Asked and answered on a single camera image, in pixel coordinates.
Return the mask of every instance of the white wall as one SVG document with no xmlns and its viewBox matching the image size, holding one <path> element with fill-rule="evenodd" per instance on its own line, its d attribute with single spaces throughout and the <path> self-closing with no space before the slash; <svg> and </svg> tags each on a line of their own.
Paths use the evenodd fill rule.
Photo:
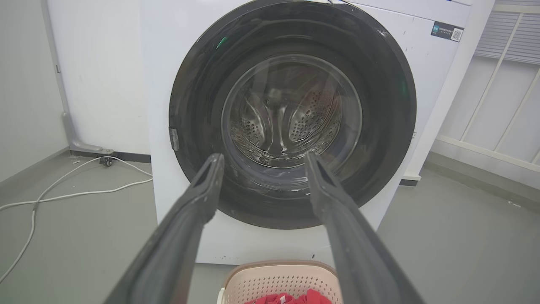
<svg viewBox="0 0 540 304">
<path fill-rule="evenodd" d="M 457 48 L 454 62 L 448 71 L 448 76 L 439 93 L 437 103 L 433 108 L 433 112 L 429 117 L 426 128 L 418 139 L 418 145 L 414 151 L 407 170 L 405 171 L 404 179 L 419 180 L 420 169 L 426 161 L 426 157 L 434 143 L 441 124 L 444 121 L 447 112 L 452 105 L 454 96 L 460 87 L 461 81 L 467 71 L 467 67 L 473 57 L 480 36 L 484 30 L 485 24 L 488 21 L 491 8 L 495 0 L 474 0 L 465 30 L 460 41 L 460 46 Z"/>
<path fill-rule="evenodd" d="M 440 135 L 459 140 L 489 81 L 496 59 L 474 56 Z M 464 141 L 493 150 L 538 72 L 538 65 L 504 60 Z M 503 141 L 500 153 L 531 162 L 540 149 L 540 84 Z M 540 173 L 448 143 L 435 141 L 432 151 L 540 189 Z"/>
<path fill-rule="evenodd" d="M 66 148 L 40 0 L 0 1 L 0 182 Z"/>
<path fill-rule="evenodd" d="M 150 153 L 139 1 L 49 0 L 67 102 L 80 139 Z"/>
</svg>

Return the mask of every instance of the washing machine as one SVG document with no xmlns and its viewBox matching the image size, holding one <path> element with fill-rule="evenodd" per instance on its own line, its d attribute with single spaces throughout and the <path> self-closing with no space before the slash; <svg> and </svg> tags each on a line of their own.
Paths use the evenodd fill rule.
<svg viewBox="0 0 540 304">
<path fill-rule="evenodd" d="M 377 229 L 437 100 L 470 6 L 444 0 L 142 0 L 158 221 L 226 159 L 197 262 L 333 264 L 312 151 Z"/>
</svg>

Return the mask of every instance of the plastic laundry basket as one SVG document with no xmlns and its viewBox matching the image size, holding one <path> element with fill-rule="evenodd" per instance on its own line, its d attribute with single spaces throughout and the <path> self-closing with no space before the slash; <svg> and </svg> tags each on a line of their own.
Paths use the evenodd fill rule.
<svg viewBox="0 0 540 304">
<path fill-rule="evenodd" d="M 225 280 L 217 304 L 244 304 L 279 293 L 297 298 L 310 288 L 332 304 L 342 304 L 335 270 L 315 261 L 265 261 L 238 266 Z"/>
</svg>

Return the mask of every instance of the cable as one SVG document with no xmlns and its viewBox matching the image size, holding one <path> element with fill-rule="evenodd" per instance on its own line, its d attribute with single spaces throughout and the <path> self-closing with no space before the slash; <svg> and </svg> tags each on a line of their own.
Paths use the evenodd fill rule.
<svg viewBox="0 0 540 304">
<path fill-rule="evenodd" d="M 139 168 L 137 168 L 136 166 L 130 164 L 130 163 L 127 163 L 119 158 L 116 158 L 114 156 L 102 156 L 102 157 L 105 157 L 105 158 L 113 158 L 115 160 L 118 160 L 118 161 L 121 161 L 123 162 L 124 164 L 127 164 L 128 166 L 131 166 L 135 169 L 137 169 L 138 171 L 144 173 L 144 174 L 147 174 L 147 175 L 150 175 L 152 176 L 152 174 L 148 173 L 148 172 L 145 172 Z M 68 197 L 74 197 L 74 196 L 79 196 L 79 195 L 85 195 L 85 194 L 98 194 L 98 193 L 110 193 L 110 192 L 115 192 L 115 191 L 118 191 L 118 190 L 122 190 L 124 188 L 127 188 L 127 187 L 130 187 L 130 186 L 134 186 L 136 184 L 142 184 L 142 183 L 148 183 L 150 181 L 152 181 L 153 179 L 149 179 L 149 180 L 146 180 L 146 181 L 140 181 L 140 182 L 135 182 L 135 183 L 131 183 L 131 184 L 127 184 L 127 185 L 124 185 L 122 187 L 119 187 L 119 188 L 116 188 L 116 189 L 112 189 L 112 190 L 102 190 L 102 191 L 88 191 L 88 192 L 80 192 L 80 193 L 74 193 L 74 194 L 68 194 L 68 195 L 62 195 L 62 196 L 57 196 L 57 197 L 52 197 L 50 199 L 45 199 L 45 200 L 42 200 L 41 198 L 50 190 L 52 189 L 52 187 L 54 187 L 58 182 L 60 182 L 62 179 L 64 179 L 66 176 L 68 176 L 69 174 L 71 174 L 73 171 L 79 169 L 80 167 L 88 164 L 88 163 L 91 163 L 93 161 L 96 161 L 102 157 L 98 157 L 98 158 L 94 158 L 93 160 L 89 160 L 83 164 L 81 164 L 80 166 L 78 166 L 77 168 L 69 171 L 68 173 L 64 174 L 62 177 L 60 177 L 56 182 L 52 183 L 52 185 L 50 185 L 45 191 L 43 191 L 43 193 L 41 193 L 41 195 L 38 197 L 37 200 L 35 201 L 28 201 L 28 202 L 19 202 L 19 203 L 11 203 L 11 204 L 6 204 L 4 206 L 1 206 L 0 207 L 0 211 L 2 211 L 3 209 L 7 209 L 7 208 L 10 208 L 10 207 L 15 207 L 15 206 L 20 206 L 20 205 L 24 205 L 24 204 L 35 204 L 34 205 L 34 208 L 32 210 L 32 228 L 30 228 L 30 235 L 28 236 L 28 240 L 26 241 L 26 244 L 24 244 L 23 246 L 23 249 L 21 250 L 21 252 L 19 253 L 19 255 L 17 256 L 17 258 L 15 259 L 15 261 L 13 262 L 13 264 L 11 264 L 11 266 L 8 268 L 8 270 L 4 273 L 4 275 L 2 275 L 2 277 L 0 277 L 0 283 L 2 283 L 2 281 L 4 281 L 4 279 L 9 275 L 9 273 L 13 270 L 13 268 L 15 268 L 15 265 L 19 262 L 19 260 L 21 259 L 21 257 L 23 256 L 24 252 L 26 251 L 26 248 L 28 247 L 28 244 L 30 244 L 30 241 L 32 240 L 32 237 L 33 237 L 33 234 L 34 234 L 34 231 L 36 230 L 36 212 L 37 212 L 37 207 L 38 207 L 38 204 L 40 202 L 49 202 L 49 201 L 54 201 L 54 200 L 60 200 L 60 199 L 66 199 Z"/>
</svg>

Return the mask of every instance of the red clothing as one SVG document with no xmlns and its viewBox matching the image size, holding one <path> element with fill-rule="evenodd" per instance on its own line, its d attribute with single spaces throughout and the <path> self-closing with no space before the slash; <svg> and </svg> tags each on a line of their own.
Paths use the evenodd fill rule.
<svg viewBox="0 0 540 304">
<path fill-rule="evenodd" d="M 245 304 L 332 304 L 329 299 L 321 295 L 318 291 L 309 289 L 307 295 L 303 294 L 298 299 L 293 298 L 290 294 L 281 293 L 263 296 L 253 301 L 248 301 Z"/>
</svg>

